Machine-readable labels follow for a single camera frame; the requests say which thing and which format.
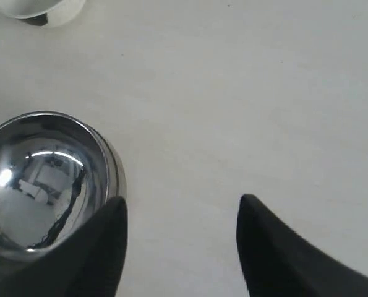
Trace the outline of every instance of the white table surface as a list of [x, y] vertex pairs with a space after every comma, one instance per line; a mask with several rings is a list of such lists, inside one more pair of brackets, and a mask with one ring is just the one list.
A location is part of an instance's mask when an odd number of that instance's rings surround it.
[[247, 296], [245, 192], [368, 275], [368, 0], [89, 1], [51, 30], [0, 15], [0, 123], [34, 110], [121, 155], [119, 296]]

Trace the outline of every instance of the white surface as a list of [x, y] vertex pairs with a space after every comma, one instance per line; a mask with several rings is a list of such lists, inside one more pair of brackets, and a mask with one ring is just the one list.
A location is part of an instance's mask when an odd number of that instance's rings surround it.
[[119, 296], [247, 296], [244, 192], [368, 275], [368, 1], [90, 1], [55, 30], [0, 16], [0, 123], [31, 110], [122, 157]]

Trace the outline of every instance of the stainless steel bowl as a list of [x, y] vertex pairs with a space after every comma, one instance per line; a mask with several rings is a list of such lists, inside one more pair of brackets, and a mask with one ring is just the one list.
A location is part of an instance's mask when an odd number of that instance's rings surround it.
[[59, 244], [114, 196], [122, 163], [93, 128], [36, 112], [0, 126], [0, 278]]

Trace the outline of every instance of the metal bowl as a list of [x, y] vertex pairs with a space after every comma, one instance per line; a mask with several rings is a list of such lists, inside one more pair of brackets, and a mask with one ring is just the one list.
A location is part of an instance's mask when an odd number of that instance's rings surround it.
[[114, 196], [122, 163], [93, 128], [36, 112], [0, 126], [0, 278], [59, 244]]

